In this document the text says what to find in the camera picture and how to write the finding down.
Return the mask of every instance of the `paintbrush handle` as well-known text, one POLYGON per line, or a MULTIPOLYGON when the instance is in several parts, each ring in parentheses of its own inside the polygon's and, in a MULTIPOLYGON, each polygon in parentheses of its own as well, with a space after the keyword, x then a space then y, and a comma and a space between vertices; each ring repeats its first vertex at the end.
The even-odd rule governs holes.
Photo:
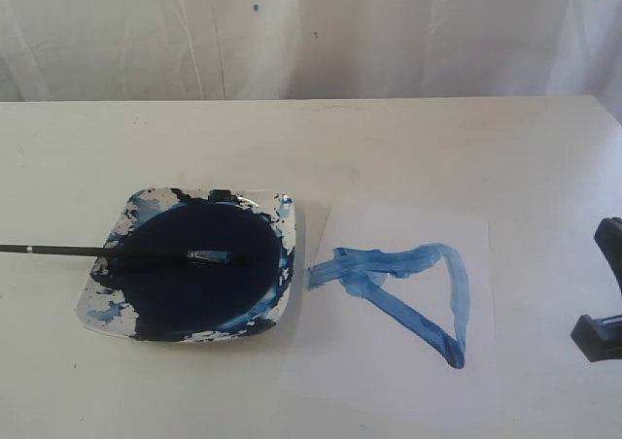
POLYGON ((0 245, 0 253, 61 254, 69 256, 135 257, 196 262, 229 262, 231 253, 222 251, 187 251, 95 247, 49 247, 41 245, 0 245))

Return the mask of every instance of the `paint palette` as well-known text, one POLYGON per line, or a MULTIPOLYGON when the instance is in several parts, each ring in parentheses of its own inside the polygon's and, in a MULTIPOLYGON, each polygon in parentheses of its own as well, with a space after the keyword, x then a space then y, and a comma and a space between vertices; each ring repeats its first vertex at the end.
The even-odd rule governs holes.
POLYGON ((294 271, 294 203, 277 191, 149 188, 106 244, 224 250, 240 265, 99 257, 76 313, 86 328, 137 340, 208 342, 259 334, 281 318, 294 271))

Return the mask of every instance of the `table surface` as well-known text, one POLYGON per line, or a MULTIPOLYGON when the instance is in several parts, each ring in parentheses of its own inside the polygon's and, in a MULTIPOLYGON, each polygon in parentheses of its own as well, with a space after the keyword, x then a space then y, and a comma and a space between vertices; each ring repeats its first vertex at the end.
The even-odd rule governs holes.
POLYGON ((351 194, 486 218, 501 403, 449 431, 283 394, 295 301, 243 341, 128 341, 74 315, 91 259, 0 255, 2 437, 622 434, 622 361, 570 339, 579 315, 622 313, 593 241, 622 214, 622 129, 592 97, 7 103, 0 124, 4 243, 103 243, 147 186, 283 190, 306 264, 351 194))

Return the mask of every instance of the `square plate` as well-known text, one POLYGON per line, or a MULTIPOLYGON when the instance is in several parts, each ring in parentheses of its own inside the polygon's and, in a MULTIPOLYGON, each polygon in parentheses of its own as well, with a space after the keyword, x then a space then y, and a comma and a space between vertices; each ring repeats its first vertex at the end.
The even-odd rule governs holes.
MULTIPOLYGON (((278 253, 271 254, 274 259, 270 259, 270 266, 274 265, 274 269, 269 269, 269 272, 261 274, 263 277, 263 287, 253 287, 252 283, 249 291, 260 293, 258 297, 253 299, 253 295, 249 295, 247 292, 246 298, 251 298, 249 305, 250 308, 240 310, 238 314, 225 314, 222 318, 225 320, 215 321, 208 314, 212 311, 213 314, 219 314, 223 305, 222 301, 230 301, 231 295, 233 299, 238 299, 238 294, 231 293, 231 287, 226 286, 229 282, 223 282, 222 273, 228 272, 229 276, 235 277, 238 281, 243 279, 243 284, 252 281, 244 277, 244 272, 250 272, 249 269, 231 269, 224 270, 223 267, 220 270, 205 269, 203 271, 197 270, 197 268, 178 268, 179 272, 171 271, 166 268, 165 271, 159 272, 153 269, 142 270, 138 273, 131 274, 123 270, 120 270, 115 259, 107 259, 105 257, 98 257, 95 261, 93 268, 90 271, 89 277, 86 280, 85 287, 83 288, 78 304, 76 306, 76 314, 82 324, 88 328, 97 332, 101 332, 108 335, 115 335, 119 337, 129 337, 137 340, 157 340, 157 341, 174 341, 174 342, 208 342, 224 339, 232 339, 242 336, 259 334, 270 327, 272 327, 282 316, 285 307, 288 303, 290 294, 290 283, 292 281, 294 271, 294 247, 295 247, 295 220, 294 220, 294 203, 292 199, 278 191, 234 191, 229 190, 180 190, 178 188, 149 188, 143 189, 134 193, 128 200, 125 208, 121 212, 119 220, 115 224, 110 236, 108 237, 104 247, 112 248, 117 246, 126 246, 131 243, 131 240, 137 240, 141 234, 145 234, 145 231, 154 228, 155 224, 161 222, 161 218, 170 218, 171 216, 179 214, 189 214, 190 212, 199 213, 200 218, 206 218, 205 212, 211 211, 207 214, 213 215, 213 211, 218 210, 224 212, 227 215, 233 214, 233 217, 238 218, 244 216, 240 220, 232 220, 229 225, 231 229, 248 230, 248 223, 254 224, 262 228, 264 236, 267 236, 267 240, 273 243, 271 248, 278 253), (196 207, 208 208, 197 210, 196 207), (219 275, 219 285, 213 294, 218 295, 211 298, 212 290, 208 288, 211 285, 209 282, 191 283, 188 287, 188 301, 190 306, 196 307, 201 302, 207 303, 205 307, 211 308, 203 312, 202 307, 198 307, 198 314, 200 320, 197 324, 190 321, 190 325, 175 326, 168 325, 163 322, 164 320, 170 320, 170 318, 176 318, 171 316, 174 314, 180 315, 179 318, 191 318, 189 314, 190 310, 185 311, 183 295, 180 295, 182 291, 186 291, 184 288, 187 284, 184 281, 184 277, 180 277, 180 273, 189 272, 192 279, 201 280, 201 272, 209 273, 221 273, 219 275), (139 287, 137 279, 143 279, 145 282, 141 283, 139 287), (168 287, 158 287, 160 282, 158 280, 168 279, 174 285, 168 287), (132 296, 136 292, 136 289, 142 292, 150 292, 149 300, 152 303, 152 307, 146 306, 145 300, 140 300, 142 303, 138 303, 139 300, 132 300, 132 296), (226 295, 222 293, 229 292, 226 300, 226 295), (171 313, 154 314, 153 307, 166 302, 170 304, 171 313)), ((216 220, 218 226, 222 225, 220 218, 210 219, 216 220)), ((171 237, 174 240, 176 234, 179 232, 178 226, 170 229, 168 232, 160 234, 159 239, 164 237, 171 237)), ((225 235, 229 231, 229 228, 225 228, 225 235)), ((203 234, 203 237, 207 235, 218 235, 217 231, 214 234, 200 232, 200 227, 194 228, 194 225, 190 226, 189 232, 183 232, 187 235, 203 234)), ((192 240, 200 240, 200 236, 192 236, 192 240)), ((243 237, 241 240, 241 247, 248 246, 251 238, 243 237)), ((260 246, 259 253, 269 247, 260 246)), ((193 266, 194 264, 184 264, 183 266, 193 266)), ((236 283, 231 277, 231 285, 236 283)))

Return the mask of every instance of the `paintbrush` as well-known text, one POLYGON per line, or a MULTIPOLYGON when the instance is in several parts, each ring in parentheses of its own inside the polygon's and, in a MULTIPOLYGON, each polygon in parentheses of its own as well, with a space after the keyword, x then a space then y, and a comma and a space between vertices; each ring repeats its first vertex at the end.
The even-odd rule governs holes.
POLYGON ((190 262, 195 264, 233 264, 248 261, 240 253, 220 250, 164 250, 94 247, 49 247, 41 245, 0 245, 0 253, 59 254, 67 256, 102 256, 190 262))

